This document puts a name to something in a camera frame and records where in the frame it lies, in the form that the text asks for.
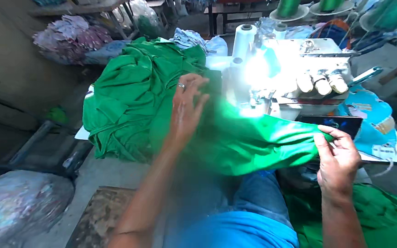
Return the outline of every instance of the hand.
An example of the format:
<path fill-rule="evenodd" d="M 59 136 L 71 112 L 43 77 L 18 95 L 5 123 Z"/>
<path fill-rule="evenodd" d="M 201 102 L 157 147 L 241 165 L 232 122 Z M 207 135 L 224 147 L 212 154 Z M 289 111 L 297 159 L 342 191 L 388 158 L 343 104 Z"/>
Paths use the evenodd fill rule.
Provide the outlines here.
<path fill-rule="evenodd" d="M 202 95 L 199 88 L 207 82 L 209 82 L 209 79 L 192 73 L 179 78 L 179 83 L 185 87 L 177 86 L 174 94 L 173 112 L 167 140 L 170 146 L 178 148 L 179 151 L 186 146 L 197 129 L 203 107 L 209 99 L 209 94 Z M 195 96 L 200 98 L 194 107 Z"/>
<path fill-rule="evenodd" d="M 333 147 L 326 141 L 323 134 L 314 135 L 320 158 L 318 183 L 323 197 L 333 201 L 350 200 L 356 171 L 362 162 L 361 156 L 347 133 L 322 125 L 318 128 L 335 138 L 335 147 Z"/>

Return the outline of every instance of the jeans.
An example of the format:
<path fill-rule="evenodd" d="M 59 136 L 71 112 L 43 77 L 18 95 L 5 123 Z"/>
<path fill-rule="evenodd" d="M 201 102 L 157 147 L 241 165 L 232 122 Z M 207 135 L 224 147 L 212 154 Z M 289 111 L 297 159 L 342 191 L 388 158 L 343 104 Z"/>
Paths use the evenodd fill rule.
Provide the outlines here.
<path fill-rule="evenodd" d="M 292 228 L 275 171 L 272 170 L 243 176 L 240 187 L 234 195 L 233 209 L 260 214 Z"/>

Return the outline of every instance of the sewing machine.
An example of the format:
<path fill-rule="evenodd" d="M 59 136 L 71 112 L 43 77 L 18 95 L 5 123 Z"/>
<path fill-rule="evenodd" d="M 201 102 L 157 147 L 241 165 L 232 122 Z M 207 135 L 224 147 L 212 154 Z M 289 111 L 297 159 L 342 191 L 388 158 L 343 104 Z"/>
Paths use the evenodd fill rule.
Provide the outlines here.
<path fill-rule="evenodd" d="M 247 116 L 327 115 L 347 98 L 349 86 L 382 71 L 372 68 L 354 79 L 354 53 L 341 51 L 332 39 L 269 39 L 252 47 L 246 61 L 233 58 L 222 70 L 226 98 Z"/>

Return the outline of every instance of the blue shirt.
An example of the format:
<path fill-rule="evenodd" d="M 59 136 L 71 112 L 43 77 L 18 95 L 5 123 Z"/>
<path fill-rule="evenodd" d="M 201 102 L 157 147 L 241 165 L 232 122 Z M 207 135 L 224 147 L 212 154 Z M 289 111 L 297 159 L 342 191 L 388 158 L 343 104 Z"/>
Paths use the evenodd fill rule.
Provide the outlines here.
<path fill-rule="evenodd" d="M 246 211 L 211 215 L 183 235 L 181 248 L 298 248 L 296 232 L 271 218 Z"/>

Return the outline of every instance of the right hand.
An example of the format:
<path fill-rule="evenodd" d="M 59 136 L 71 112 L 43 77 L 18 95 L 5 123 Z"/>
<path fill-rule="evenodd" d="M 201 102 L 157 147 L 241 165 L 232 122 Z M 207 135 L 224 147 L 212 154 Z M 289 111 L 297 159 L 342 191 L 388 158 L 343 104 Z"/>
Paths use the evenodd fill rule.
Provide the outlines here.
<path fill-rule="evenodd" d="M 318 128 L 335 138 L 333 147 L 323 134 L 314 135 L 320 158 L 318 183 L 323 197 L 332 201 L 350 200 L 356 171 L 362 163 L 361 156 L 347 133 L 322 125 Z"/>

